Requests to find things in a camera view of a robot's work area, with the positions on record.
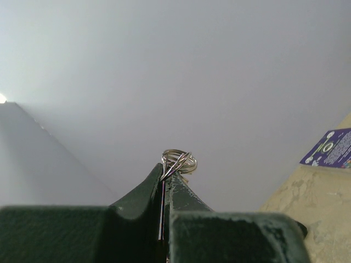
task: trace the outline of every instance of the silver ring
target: silver ring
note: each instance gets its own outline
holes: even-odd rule
[[[162,154],[163,175],[160,180],[164,181],[171,177],[175,172],[182,174],[190,174],[197,168],[197,161],[191,152],[169,149]]]

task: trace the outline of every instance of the purple card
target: purple card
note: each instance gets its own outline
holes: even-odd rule
[[[351,128],[328,131],[300,163],[309,166],[351,168]]]

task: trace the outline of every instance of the white ceiling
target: white ceiling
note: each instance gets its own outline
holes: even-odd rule
[[[254,210],[351,111],[351,1],[0,0],[0,92],[120,197],[167,148]]]

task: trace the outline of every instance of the light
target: light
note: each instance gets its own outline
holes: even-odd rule
[[[0,104],[3,104],[7,101],[6,97],[0,93]]]

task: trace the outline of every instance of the beige surface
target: beige surface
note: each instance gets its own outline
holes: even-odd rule
[[[351,127],[351,114],[338,128]],[[313,263],[351,262],[351,175],[299,167],[260,211],[280,211],[309,228]]]

